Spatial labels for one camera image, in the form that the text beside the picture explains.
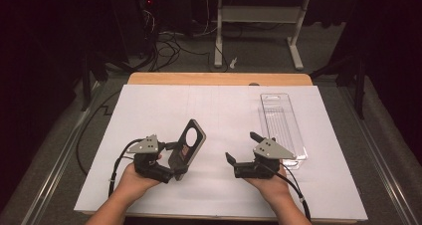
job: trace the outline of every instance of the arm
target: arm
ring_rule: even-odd
[[[283,168],[279,171],[286,177]],[[289,191],[289,184],[278,176],[271,179],[245,178],[250,184],[255,186],[270,204],[275,212],[280,225],[305,225],[311,224],[293,200]]]
[[[157,184],[159,182],[154,179],[139,176],[134,170],[133,163],[129,164],[124,170],[114,193],[86,224],[123,224],[127,208],[142,197],[146,190]]]

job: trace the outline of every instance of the circular hole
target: circular hole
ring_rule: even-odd
[[[187,130],[187,133],[186,133],[186,144],[188,146],[192,146],[193,144],[195,144],[197,136],[198,134],[196,133],[195,128],[193,127],[189,128],[189,130]]]

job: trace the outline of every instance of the dark background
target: dark background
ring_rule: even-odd
[[[280,5],[298,0],[226,1]],[[0,0],[2,209],[54,121],[74,99],[83,59],[103,52],[123,62],[147,52],[144,22],[137,16],[139,2],[143,1]],[[203,4],[154,0],[151,10],[163,25],[189,35],[191,19],[206,21]],[[210,0],[211,15],[215,5],[216,0]],[[421,162],[421,0],[311,0],[309,8],[305,25],[347,22],[331,61],[360,52],[380,98]],[[89,63],[91,70],[102,70],[100,61]],[[355,67],[349,64],[333,73]]]

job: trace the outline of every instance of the white tabletop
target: white tabletop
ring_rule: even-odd
[[[191,118],[207,134],[201,150],[181,181],[150,189],[128,213],[137,216],[274,220],[259,192],[234,177],[225,152],[238,162],[254,158],[257,144],[249,132],[262,133],[260,94],[289,94],[309,158],[294,175],[314,220],[366,220],[367,216],[315,86],[154,86],[126,85],[114,109],[76,211],[94,212],[107,199],[115,160],[136,138],[157,134],[176,141]],[[160,164],[171,151],[164,151]],[[130,163],[124,159],[117,172]],[[297,194],[292,194],[302,209]]]

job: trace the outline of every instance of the clear plastic tray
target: clear plastic tray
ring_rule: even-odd
[[[296,159],[284,159],[289,169],[299,169],[308,158],[301,132],[287,94],[261,94],[259,115],[263,136],[274,138],[276,143],[288,149]]]

